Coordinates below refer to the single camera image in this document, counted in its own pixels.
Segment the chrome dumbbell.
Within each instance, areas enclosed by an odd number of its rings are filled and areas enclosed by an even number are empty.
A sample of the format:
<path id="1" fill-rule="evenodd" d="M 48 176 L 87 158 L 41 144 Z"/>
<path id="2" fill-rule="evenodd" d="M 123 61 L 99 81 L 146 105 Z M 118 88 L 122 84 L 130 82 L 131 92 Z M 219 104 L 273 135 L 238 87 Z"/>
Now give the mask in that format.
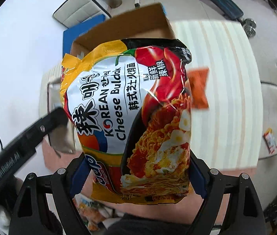
<path id="1" fill-rule="evenodd" d="M 256 35 L 255 29 L 257 27 L 257 24 L 253 19 L 251 18 L 244 19 L 242 23 L 242 27 L 248 38 L 252 38 Z"/>

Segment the striped cat table cloth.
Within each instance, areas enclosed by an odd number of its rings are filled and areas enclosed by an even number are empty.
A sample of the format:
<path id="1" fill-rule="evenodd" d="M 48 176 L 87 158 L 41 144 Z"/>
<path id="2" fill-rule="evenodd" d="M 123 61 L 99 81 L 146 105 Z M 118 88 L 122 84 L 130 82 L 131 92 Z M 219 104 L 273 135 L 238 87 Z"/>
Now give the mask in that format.
<path id="1" fill-rule="evenodd" d="M 189 70 L 208 67 L 209 107 L 193 110 L 191 149 L 210 167 L 254 172 L 263 130 L 263 95 L 250 42 L 239 23 L 162 20 L 126 28 L 119 38 L 177 38 L 190 50 Z"/>

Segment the orange panda snack bag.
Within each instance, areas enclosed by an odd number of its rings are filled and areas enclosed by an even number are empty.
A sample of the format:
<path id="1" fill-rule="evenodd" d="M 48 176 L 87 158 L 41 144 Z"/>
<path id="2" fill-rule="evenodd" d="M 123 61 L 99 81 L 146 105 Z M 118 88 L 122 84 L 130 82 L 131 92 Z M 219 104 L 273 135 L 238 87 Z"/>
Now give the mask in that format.
<path id="1" fill-rule="evenodd" d="M 75 195 L 73 203 L 83 223 L 91 233 L 104 231 L 120 219 L 115 209 L 93 201 L 83 194 Z"/>

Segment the snack packet on chair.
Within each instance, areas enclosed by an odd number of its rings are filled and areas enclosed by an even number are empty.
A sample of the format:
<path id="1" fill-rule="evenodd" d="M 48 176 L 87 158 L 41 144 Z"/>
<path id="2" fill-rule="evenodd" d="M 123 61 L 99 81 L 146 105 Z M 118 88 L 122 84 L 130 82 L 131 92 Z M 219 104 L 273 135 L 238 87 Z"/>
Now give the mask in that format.
<path id="1" fill-rule="evenodd" d="M 266 142 L 269 154 L 273 154 L 277 149 L 277 142 L 274 137 L 273 130 L 268 128 L 263 134 L 264 141 Z"/>

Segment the orange chip bag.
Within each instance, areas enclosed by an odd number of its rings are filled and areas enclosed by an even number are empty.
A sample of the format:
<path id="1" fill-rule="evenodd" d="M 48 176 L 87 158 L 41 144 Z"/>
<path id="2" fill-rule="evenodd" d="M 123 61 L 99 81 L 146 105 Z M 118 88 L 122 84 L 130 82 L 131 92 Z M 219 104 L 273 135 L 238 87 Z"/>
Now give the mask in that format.
<path id="1" fill-rule="evenodd" d="M 206 98 L 206 83 L 208 74 L 208 67 L 201 67 L 187 71 L 188 85 L 191 90 L 192 108 L 209 108 L 208 100 Z"/>

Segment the blue mat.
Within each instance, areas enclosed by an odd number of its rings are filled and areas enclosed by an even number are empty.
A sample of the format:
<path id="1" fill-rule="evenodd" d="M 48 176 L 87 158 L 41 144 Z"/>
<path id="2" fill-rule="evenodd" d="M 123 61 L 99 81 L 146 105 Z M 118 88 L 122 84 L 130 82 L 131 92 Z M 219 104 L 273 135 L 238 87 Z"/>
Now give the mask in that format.
<path id="1" fill-rule="evenodd" d="M 95 17 L 85 20 L 63 32 L 63 56 L 69 54 L 71 46 L 76 38 L 88 32 L 91 28 L 106 20 L 103 14 L 96 15 Z"/>

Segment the yellow Korean noodle bag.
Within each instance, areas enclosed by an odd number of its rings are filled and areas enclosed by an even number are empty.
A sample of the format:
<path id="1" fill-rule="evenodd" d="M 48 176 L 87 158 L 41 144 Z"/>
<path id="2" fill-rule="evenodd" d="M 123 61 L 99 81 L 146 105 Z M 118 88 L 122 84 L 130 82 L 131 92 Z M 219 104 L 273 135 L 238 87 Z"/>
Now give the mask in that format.
<path id="1" fill-rule="evenodd" d="M 94 200 L 156 205 L 188 195 L 190 62 L 180 40 L 162 38 L 64 56 L 60 96 L 93 171 Z"/>

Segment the white quilted chair left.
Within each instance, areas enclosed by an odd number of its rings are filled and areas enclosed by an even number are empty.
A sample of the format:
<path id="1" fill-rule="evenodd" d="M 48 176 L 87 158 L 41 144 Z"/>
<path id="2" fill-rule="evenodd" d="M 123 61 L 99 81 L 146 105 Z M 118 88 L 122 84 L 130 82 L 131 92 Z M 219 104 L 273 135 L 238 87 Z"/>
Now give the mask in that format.
<path id="1" fill-rule="evenodd" d="M 71 28 L 97 15 L 111 18 L 109 12 L 96 0 L 66 0 L 53 13 L 53 18 L 65 27 Z"/>

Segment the cardboard milk box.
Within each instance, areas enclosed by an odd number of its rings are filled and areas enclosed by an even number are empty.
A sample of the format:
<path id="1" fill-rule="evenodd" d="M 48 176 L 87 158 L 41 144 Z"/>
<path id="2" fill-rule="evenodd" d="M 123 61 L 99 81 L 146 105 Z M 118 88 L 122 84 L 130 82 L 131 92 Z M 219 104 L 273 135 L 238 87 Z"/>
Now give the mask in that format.
<path id="1" fill-rule="evenodd" d="M 87 55 L 101 43 L 126 38 L 174 39 L 175 35 L 162 5 L 155 3 L 97 24 L 73 41 L 70 54 Z"/>

